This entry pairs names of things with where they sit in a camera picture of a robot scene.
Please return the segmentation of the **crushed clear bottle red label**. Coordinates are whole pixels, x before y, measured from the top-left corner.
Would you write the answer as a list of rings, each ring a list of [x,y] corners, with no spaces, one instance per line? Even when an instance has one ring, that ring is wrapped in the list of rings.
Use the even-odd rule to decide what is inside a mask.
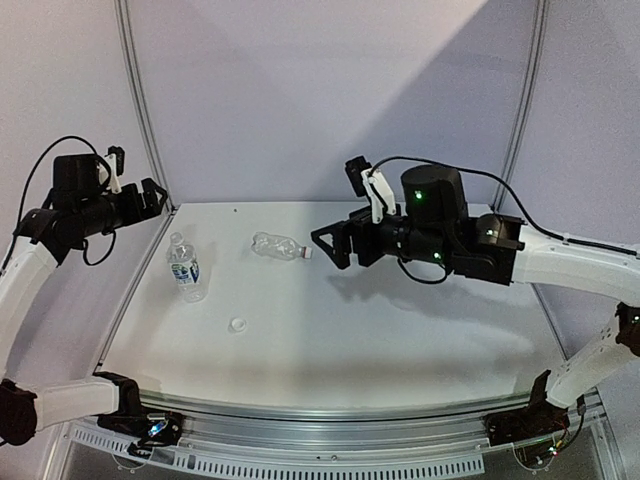
[[[310,260],[313,249],[300,245],[294,239],[266,232],[256,232],[252,237],[251,250],[258,256],[282,261]]]

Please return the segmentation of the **clear labelled water bottle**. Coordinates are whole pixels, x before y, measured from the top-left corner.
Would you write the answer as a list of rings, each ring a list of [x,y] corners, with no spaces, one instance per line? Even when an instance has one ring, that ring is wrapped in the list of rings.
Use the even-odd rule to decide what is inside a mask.
[[[169,236],[166,261],[182,297],[187,303],[204,299],[206,291],[201,280],[201,269],[195,246],[180,232]]]

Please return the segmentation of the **white bottle cap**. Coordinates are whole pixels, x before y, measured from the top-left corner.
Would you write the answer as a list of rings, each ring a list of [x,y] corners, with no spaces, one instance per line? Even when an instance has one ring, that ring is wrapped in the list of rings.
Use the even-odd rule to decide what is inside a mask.
[[[246,328],[247,322],[240,317],[232,318],[228,324],[228,330],[233,334],[242,333],[246,330]]]

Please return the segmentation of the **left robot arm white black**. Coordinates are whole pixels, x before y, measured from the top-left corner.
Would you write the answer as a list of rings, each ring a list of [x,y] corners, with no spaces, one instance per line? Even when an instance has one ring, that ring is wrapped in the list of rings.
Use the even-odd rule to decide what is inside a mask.
[[[18,222],[1,274],[1,360],[8,360],[33,301],[69,252],[89,237],[114,235],[159,216],[168,198],[153,179],[120,185],[124,152],[109,149],[63,155],[53,163],[53,186],[41,208]],[[151,442],[168,428],[167,415],[144,407],[135,380],[98,373],[41,387],[1,379],[1,441],[21,446],[52,425],[94,416],[105,429]]]

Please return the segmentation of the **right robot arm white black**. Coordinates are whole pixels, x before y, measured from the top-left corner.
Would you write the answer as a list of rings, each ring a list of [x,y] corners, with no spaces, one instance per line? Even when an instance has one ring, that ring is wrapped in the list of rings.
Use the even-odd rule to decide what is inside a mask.
[[[354,193],[369,204],[348,218],[312,231],[311,239],[339,269],[355,255],[362,267],[385,256],[400,268],[424,262],[443,276],[509,286],[544,284],[617,300],[603,330],[563,365],[542,377],[542,397],[523,407],[517,427],[537,436],[566,409],[639,356],[639,250],[548,230],[523,211],[473,216],[468,210],[464,169],[417,158],[401,175],[399,205],[380,163],[348,161]]]

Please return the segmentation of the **left aluminium wall post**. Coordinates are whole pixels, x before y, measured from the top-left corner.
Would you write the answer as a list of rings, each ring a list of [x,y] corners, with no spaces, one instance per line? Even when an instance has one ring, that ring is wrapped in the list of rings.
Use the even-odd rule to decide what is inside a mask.
[[[165,210],[169,215],[172,215],[176,207],[171,196],[146,98],[142,71],[136,49],[130,2],[126,0],[115,0],[114,9],[130,95],[147,161],[153,179],[167,191],[168,199]]]

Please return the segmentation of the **aluminium wall post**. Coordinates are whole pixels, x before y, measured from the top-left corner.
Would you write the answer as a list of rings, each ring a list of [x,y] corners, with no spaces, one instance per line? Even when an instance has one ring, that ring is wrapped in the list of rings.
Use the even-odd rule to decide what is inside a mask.
[[[114,9],[130,95],[147,161],[153,179],[167,191],[168,199],[165,210],[169,215],[172,215],[176,207],[171,196],[146,98],[142,71],[136,49],[130,2],[126,0],[115,0]]]
[[[506,155],[501,170],[501,178],[510,184],[513,180],[518,156],[524,140],[528,117],[533,103],[537,77],[543,55],[546,27],[549,17],[550,2],[535,2],[532,33],[527,54],[526,69],[520,98],[517,104],[516,117],[511,129]]]

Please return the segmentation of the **right aluminium wall post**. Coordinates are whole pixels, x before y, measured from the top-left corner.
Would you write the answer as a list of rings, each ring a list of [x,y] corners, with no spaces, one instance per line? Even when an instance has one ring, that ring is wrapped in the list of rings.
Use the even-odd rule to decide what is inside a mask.
[[[550,2],[535,2],[532,33],[527,54],[526,69],[520,98],[517,104],[516,117],[511,129],[506,155],[501,170],[501,178],[510,184],[513,180],[518,156],[524,140],[528,117],[533,103],[537,77],[543,55],[546,27],[549,17]]]

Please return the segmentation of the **aluminium front rail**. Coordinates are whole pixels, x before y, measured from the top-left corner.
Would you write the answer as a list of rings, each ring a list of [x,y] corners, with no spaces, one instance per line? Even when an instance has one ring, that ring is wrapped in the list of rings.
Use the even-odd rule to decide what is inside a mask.
[[[516,395],[437,407],[276,409],[148,396],[184,417],[174,446],[138,458],[130,439],[94,420],[67,424],[50,479],[621,479],[599,395],[547,437],[490,442],[485,418],[525,404]]]

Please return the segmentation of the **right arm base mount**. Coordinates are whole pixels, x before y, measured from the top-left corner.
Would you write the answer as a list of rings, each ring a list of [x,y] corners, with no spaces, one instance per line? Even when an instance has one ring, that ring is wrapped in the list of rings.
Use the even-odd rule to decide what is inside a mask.
[[[577,398],[576,407],[579,424],[573,433],[568,410],[546,401],[530,400],[523,408],[488,414],[483,424],[491,446],[513,444],[517,463],[537,472],[547,468],[581,433],[586,414],[584,395]]]

